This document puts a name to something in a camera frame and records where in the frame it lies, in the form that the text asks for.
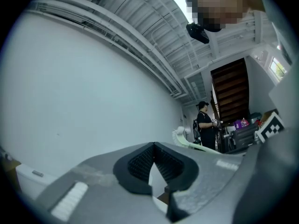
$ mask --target ceiling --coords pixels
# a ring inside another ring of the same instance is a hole
[[[136,59],[184,106],[207,99],[200,72],[208,62],[276,41],[265,13],[249,12],[237,24],[192,39],[187,19],[173,0],[34,0],[28,12],[84,27]]]

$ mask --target black t-shirt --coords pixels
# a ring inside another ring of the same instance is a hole
[[[211,123],[211,118],[204,112],[199,112],[197,115],[197,123],[198,125],[200,123]],[[198,130],[200,132],[201,140],[209,140],[214,137],[214,131],[213,127],[201,129],[198,127]]]

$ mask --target purple bag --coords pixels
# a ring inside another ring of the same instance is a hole
[[[235,129],[241,129],[241,128],[243,128],[240,119],[237,119],[237,120],[234,122],[234,125],[235,125]]]

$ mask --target backpack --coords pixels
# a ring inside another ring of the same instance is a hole
[[[197,119],[193,121],[193,134],[194,134],[194,139],[198,139],[200,137],[200,133],[198,131],[198,123]]]

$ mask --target white wall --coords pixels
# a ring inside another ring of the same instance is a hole
[[[4,51],[0,142],[20,162],[60,176],[97,154],[172,143],[181,105],[106,43],[25,14]]]
[[[248,56],[245,58],[248,82],[249,82],[249,111],[250,113],[275,109],[275,105],[269,97],[269,92],[275,84],[268,73],[253,59]]]
[[[264,54],[266,54],[266,56],[264,55],[262,60],[260,60],[260,61],[257,61],[256,59],[254,59],[254,60],[257,64],[259,64],[266,71],[266,73],[268,74],[268,76],[270,77],[272,82],[275,85],[277,85],[279,83],[279,80],[273,74],[273,72],[270,70],[270,66],[272,64],[273,58],[276,58],[282,64],[282,66],[284,67],[286,72],[289,72],[289,70],[291,69],[291,66],[285,60],[281,51],[278,50],[276,48],[276,46],[274,46],[273,44],[266,44],[266,45],[263,45],[259,48],[252,50],[252,53],[250,54],[250,56],[252,58],[254,58],[255,56],[260,57],[261,53],[264,51],[267,51],[268,54],[264,53]]]
[[[270,98],[278,109],[279,116],[285,127],[298,130],[298,106],[299,106],[299,62],[294,61],[290,72],[269,93]]]

